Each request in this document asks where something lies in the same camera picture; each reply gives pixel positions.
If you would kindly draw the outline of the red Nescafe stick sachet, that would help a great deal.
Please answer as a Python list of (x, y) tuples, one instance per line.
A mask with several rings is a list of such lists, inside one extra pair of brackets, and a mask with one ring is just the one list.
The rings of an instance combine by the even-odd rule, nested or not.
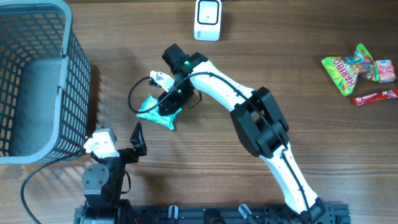
[(375, 101), (387, 100), (390, 98), (397, 98), (396, 88), (378, 93), (372, 93), (370, 95), (354, 97), (352, 99), (352, 102), (356, 106), (361, 106)]

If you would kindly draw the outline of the red small candy packet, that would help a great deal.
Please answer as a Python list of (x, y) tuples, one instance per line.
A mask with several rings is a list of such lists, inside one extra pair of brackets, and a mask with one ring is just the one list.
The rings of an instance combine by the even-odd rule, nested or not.
[(375, 64), (379, 74), (379, 83), (393, 82), (396, 79), (392, 60), (376, 60)]

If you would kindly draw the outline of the Haribo gummy bag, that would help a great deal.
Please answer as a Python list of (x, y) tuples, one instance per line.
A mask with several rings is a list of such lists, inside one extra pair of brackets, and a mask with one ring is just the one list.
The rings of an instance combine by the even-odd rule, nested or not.
[(352, 94), (360, 77), (380, 80), (375, 60), (363, 44), (357, 45), (353, 55), (324, 58), (322, 65), (343, 96)]

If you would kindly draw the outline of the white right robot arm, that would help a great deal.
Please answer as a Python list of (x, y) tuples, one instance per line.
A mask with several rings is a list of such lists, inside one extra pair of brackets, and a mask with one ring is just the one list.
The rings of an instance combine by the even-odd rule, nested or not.
[(163, 61), (173, 77), (156, 83), (164, 88), (158, 99), (161, 116), (175, 113), (195, 90), (211, 96), (228, 111), (240, 143), (261, 158), (282, 189), (287, 206), (302, 223), (315, 223), (326, 212), (318, 195), (301, 173), (289, 142), (289, 125), (272, 93), (265, 87), (246, 87), (228, 77), (199, 52), (186, 54), (177, 44), (167, 48)]

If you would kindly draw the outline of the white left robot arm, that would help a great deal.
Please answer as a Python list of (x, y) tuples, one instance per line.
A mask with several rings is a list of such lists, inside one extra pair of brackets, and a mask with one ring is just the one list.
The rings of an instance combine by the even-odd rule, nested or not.
[(141, 222), (130, 201), (122, 199), (121, 195), (129, 192), (123, 190), (125, 177), (131, 184), (126, 165), (139, 162), (139, 158), (147, 154), (142, 124), (138, 122), (133, 130), (129, 140), (132, 147), (116, 149), (116, 141), (112, 129), (100, 128), (84, 144), (84, 149), (96, 163), (82, 175), (85, 203), (75, 210), (75, 224)]

